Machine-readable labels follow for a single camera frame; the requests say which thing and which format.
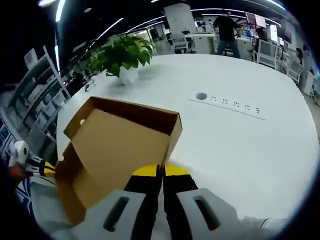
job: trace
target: man in black shirt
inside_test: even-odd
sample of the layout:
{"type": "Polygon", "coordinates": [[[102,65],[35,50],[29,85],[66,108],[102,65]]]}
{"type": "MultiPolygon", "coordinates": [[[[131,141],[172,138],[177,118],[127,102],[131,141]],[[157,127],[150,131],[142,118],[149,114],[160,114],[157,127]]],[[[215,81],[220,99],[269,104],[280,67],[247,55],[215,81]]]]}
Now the man in black shirt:
{"type": "Polygon", "coordinates": [[[239,26],[232,20],[231,17],[228,17],[228,12],[226,10],[221,10],[221,15],[216,18],[213,26],[219,27],[220,36],[219,47],[216,54],[222,55],[226,46],[229,46],[233,51],[233,56],[239,59],[240,53],[234,34],[234,29],[239,28],[239,26]]]}

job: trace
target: jeans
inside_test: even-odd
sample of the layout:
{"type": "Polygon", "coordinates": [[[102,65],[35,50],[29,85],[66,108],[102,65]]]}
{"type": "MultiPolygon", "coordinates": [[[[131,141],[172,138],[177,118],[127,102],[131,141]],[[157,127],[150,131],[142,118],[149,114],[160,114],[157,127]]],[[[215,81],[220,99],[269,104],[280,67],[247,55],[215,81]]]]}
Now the jeans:
{"type": "Polygon", "coordinates": [[[239,53],[239,49],[238,49],[238,44],[236,40],[233,41],[223,41],[220,40],[219,42],[219,47],[218,47],[218,52],[216,53],[217,55],[222,55],[226,46],[229,46],[229,48],[232,49],[233,52],[233,56],[237,59],[240,58],[240,53],[239,53]]]}

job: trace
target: white flower pot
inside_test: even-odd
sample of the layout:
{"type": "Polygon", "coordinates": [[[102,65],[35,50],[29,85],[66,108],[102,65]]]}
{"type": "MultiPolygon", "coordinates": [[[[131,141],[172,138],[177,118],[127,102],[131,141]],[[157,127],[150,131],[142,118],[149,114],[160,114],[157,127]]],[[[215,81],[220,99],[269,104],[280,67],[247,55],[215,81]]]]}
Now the white flower pot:
{"type": "Polygon", "coordinates": [[[130,67],[128,70],[124,66],[120,67],[119,82],[121,85],[131,85],[138,80],[138,68],[130,67]]]}

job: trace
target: power outlet strip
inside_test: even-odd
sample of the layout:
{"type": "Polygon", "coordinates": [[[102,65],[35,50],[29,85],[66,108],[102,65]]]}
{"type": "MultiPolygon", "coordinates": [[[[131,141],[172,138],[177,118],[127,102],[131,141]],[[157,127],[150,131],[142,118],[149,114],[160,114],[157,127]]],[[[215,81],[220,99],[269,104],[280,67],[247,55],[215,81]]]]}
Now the power outlet strip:
{"type": "Polygon", "coordinates": [[[243,103],[229,97],[222,97],[215,94],[206,93],[204,91],[199,91],[193,92],[188,99],[191,101],[236,111],[258,119],[267,120],[265,112],[263,112],[260,107],[249,103],[243,103]]]}

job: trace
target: round hole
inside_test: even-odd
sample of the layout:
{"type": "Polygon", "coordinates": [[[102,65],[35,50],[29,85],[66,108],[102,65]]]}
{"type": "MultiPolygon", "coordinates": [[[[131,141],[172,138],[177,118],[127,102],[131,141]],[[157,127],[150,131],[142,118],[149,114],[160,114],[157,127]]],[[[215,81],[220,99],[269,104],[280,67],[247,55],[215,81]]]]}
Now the round hole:
{"type": "Polygon", "coordinates": [[[203,93],[203,92],[199,92],[195,95],[196,99],[198,100],[205,100],[207,98],[207,94],[203,93]]]}

